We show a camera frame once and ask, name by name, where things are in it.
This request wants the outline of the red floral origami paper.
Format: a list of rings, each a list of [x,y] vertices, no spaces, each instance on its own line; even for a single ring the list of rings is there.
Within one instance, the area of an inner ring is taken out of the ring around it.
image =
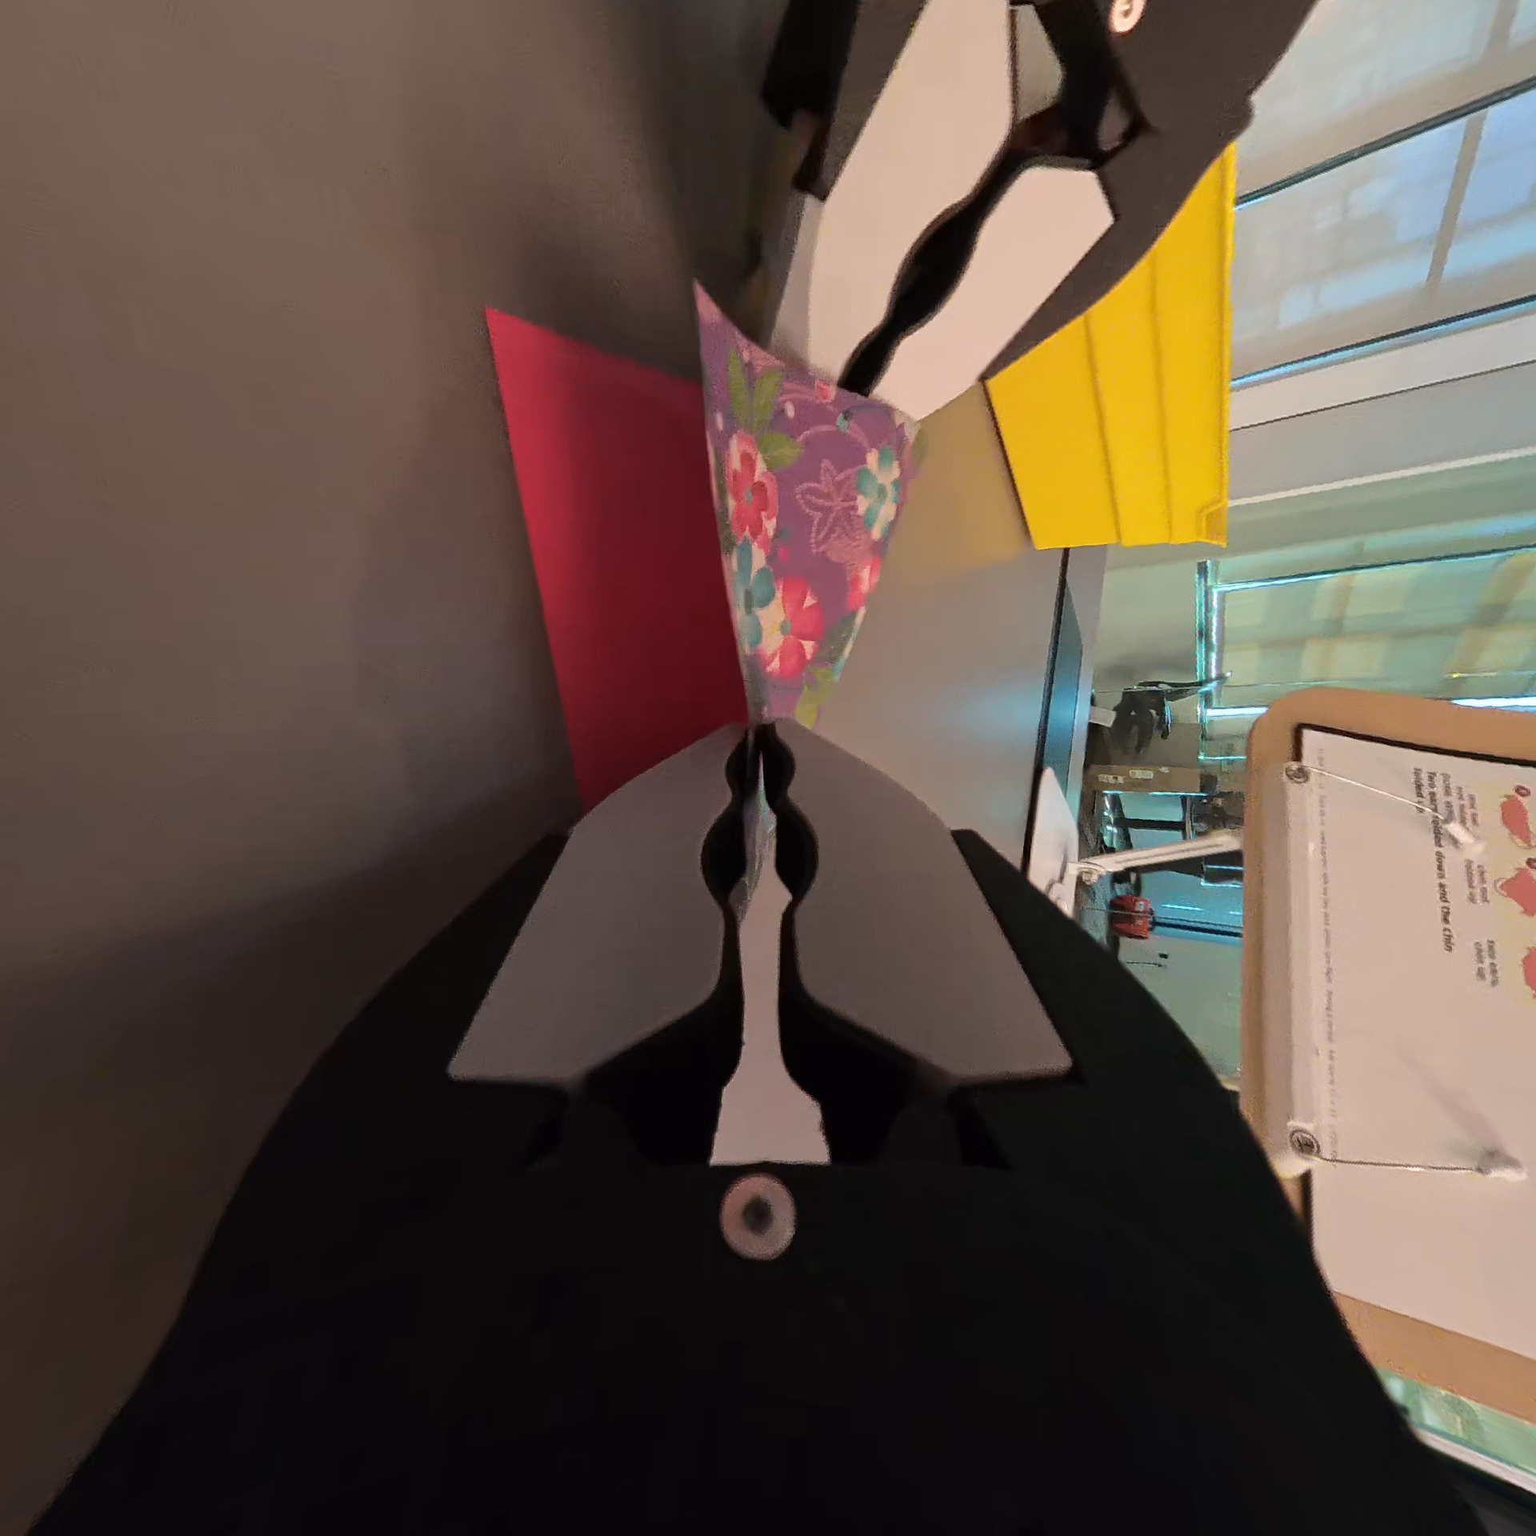
[[[911,418],[696,300],[701,381],[487,310],[588,812],[723,727],[820,727],[917,476]]]

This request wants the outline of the brown board document stand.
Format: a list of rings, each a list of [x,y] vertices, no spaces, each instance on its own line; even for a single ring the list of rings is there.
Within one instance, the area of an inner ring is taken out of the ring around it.
[[[1336,1295],[1310,1222],[1195,1047],[1131,973],[1043,897],[1025,897],[1025,970],[1072,1074],[1025,1087],[996,1136],[1058,1186],[1129,1217],[1219,1303],[1321,1385],[1378,1368],[1533,1423],[1533,1356]]]

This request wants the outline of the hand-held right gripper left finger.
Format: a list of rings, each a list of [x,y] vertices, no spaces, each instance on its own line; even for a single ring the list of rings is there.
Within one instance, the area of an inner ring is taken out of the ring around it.
[[[732,898],[749,866],[752,732],[665,759],[568,836],[449,1067],[613,1114],[645,1154],[714,1149],[743,1056]]]

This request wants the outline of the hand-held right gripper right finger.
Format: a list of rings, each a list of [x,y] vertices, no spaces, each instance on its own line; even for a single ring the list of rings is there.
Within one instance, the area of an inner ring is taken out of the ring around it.
[[[959,1094],[1072,1074],[1072,1058],[946,823],[800,725],[769,730],[780,1037],[835,1154],[884,1154],[906,1116],[946,1143]]]

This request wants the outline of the yellow plastic bin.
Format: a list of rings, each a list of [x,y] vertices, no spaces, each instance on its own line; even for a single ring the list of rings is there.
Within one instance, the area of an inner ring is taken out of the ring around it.
[[[1039,551],[1224,547],[1237,149],[1085,317],[986,383]]]

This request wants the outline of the white printed instruction sheet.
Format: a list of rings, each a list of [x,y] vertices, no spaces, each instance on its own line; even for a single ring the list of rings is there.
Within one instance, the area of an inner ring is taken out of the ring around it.
[[[1533,763],[1310,728],[1299,769],[1294,1134],[1323,1273],[1533,1357]]]

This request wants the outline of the window frame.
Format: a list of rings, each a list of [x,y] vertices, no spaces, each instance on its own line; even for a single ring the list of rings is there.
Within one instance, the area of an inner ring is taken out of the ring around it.
[[[1533,708],[1535,4],[1317,4],[1239,143],[1222,754],[1301,686]]]

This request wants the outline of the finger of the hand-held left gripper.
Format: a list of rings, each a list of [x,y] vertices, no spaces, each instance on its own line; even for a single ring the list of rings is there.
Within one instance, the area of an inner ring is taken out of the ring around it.
[[[1029,123],[1056,103],[1034,4],[857,4],[835,107],[769,242],[773,350],[840,385],[924,233],[1027,160]]]
[[[1001,163],[902,262],[840,385],[908,418],[943,410],[990,374],[1114,220],[1096,169]]]

